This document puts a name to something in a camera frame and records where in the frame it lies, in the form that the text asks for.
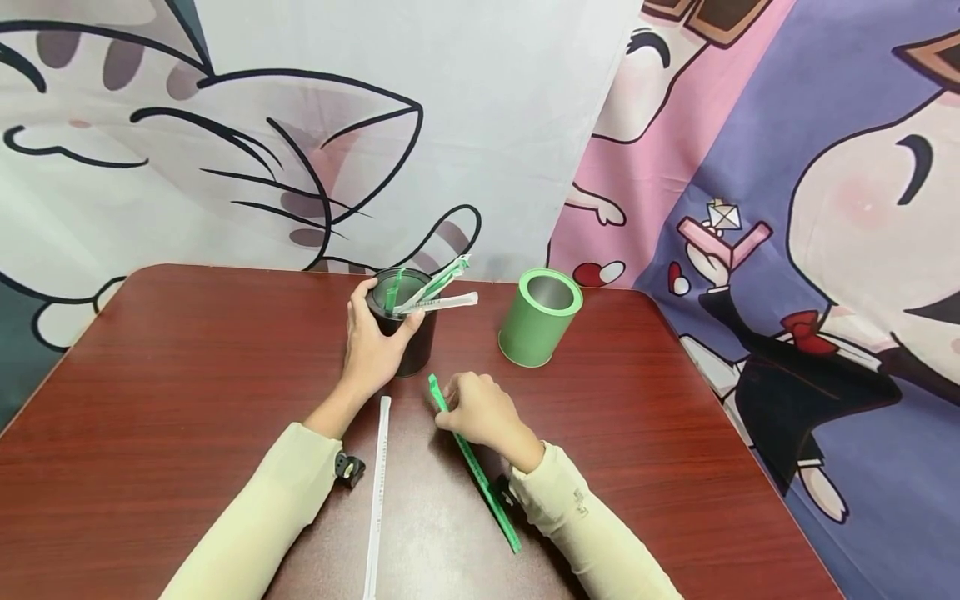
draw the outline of cartoon hand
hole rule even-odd
[[[699,248],[687,244],[686,255],[690,259],[693,268],[697,273],[704,276],[713,287],[725,287],[730,285],[730,269],[723,264],[718,256],[703,253]]]
[[[595,210],[597,213],[597,221],[600,222],[600,225],[620,227],[627,222],[627,215],[623,214],[620,207],[613,201],[607,200],[599,194],[587,192],[587,190],[578,186],[576,182],[573,183],[570,191],[566,194],[566,203],[570,206],[576,206],[577,208]]]
[[[597,221],[600,225],[622,226],[627,222],[627,216],[620,207],[609,200],[597,203]]]

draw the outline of reddish-brown table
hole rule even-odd
[[[135,273],[0,437],[0,600],[159,596],[284,426],[335,382],[356,276],[157,266]],[[516,287],[457,282],[427,371],[395,382],[378,597],[582,597],[525,523],[513,556],[449,434],[427,372],[492,374],[542,437],[694,598],[834,598],[833,582],[708,387],[634,292],[586,290],[553,360],[508,362]],[[377,403],[347,450],[370,459]],[[272,599],[359,599],[372,469],[335,488]]]

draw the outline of cartoon backdrop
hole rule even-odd
[[[549,245],[651,296],[838,584],[960,597],[960,3],[646,0]]]
[[[848,597],[957,597],[956,0],[197,4],[0,2],[0,422],[145,264],[546,260],[658,302]]]
[[[0,0],[0,426],[148,265],[541,264],[635,10]]]

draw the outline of white straw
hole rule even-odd
[[[435,298],[433,300],[417,302],[413,306],[408,306],[407,308],[403,309],[403,311],[398,314],[407,315],[412,312],[417,312],[418,310],[443,310],[444,308],[456,308],[457,306],[473,306],[478,301],[480,301],[480,297],[477,295],[477,293],[470,292],[469,294],[463,294],[462,296]]]

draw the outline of arm sleeve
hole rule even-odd
[[[544,443],[540,466],[513,469],[511,490],[530,522],[564,554],[591,600],[676,600],[656,559],[587,486],[564,451]]]
[[[288,426],[160,600],[260,600],[330,493],[341,447],[299,423]]]

